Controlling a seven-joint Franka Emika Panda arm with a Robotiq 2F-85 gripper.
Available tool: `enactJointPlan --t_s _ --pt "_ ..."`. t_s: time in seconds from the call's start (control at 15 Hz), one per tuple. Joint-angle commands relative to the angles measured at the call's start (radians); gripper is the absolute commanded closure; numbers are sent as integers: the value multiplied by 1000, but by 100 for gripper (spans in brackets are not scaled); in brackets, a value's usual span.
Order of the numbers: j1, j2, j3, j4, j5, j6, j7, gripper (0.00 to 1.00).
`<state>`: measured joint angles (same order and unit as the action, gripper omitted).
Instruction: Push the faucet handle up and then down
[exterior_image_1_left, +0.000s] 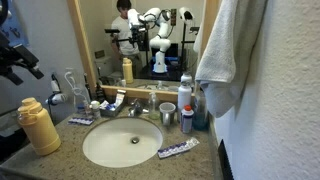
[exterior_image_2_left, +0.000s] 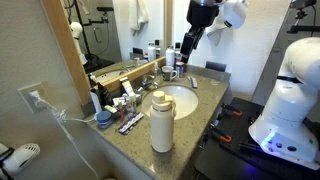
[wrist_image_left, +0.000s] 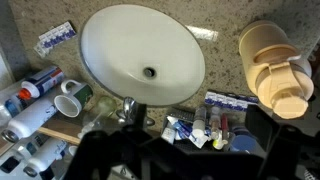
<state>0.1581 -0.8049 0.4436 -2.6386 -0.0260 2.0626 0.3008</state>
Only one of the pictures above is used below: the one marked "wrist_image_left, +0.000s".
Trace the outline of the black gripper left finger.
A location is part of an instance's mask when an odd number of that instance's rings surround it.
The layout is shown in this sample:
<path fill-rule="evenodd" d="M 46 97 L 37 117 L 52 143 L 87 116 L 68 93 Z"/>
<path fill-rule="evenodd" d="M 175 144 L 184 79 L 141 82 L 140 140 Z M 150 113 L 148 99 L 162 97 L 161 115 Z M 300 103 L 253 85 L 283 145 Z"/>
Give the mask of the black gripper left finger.
<path fill-rule="evenodd" d="M 112 134 L 91 131 L 81 140 L 63 180 L 106 180 L 114 166 L 124 164 L 137 178 L 142 177 L 138 146 L 150 139 L 143 130 Z"/>

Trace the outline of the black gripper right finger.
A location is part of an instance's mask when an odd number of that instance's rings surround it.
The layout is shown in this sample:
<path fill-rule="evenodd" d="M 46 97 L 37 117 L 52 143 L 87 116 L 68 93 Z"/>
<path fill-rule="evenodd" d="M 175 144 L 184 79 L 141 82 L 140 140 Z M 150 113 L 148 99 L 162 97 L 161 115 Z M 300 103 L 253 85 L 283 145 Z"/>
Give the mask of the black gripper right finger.
<path fill-rule="evenodd" d="M 257 105 L 248 106 L 245 126 L 266 152 L 258 179 L 300 180 L 298 165 L 319 179 L 319 135 L 310 136 L 293 125 L 278 123 Z"/>

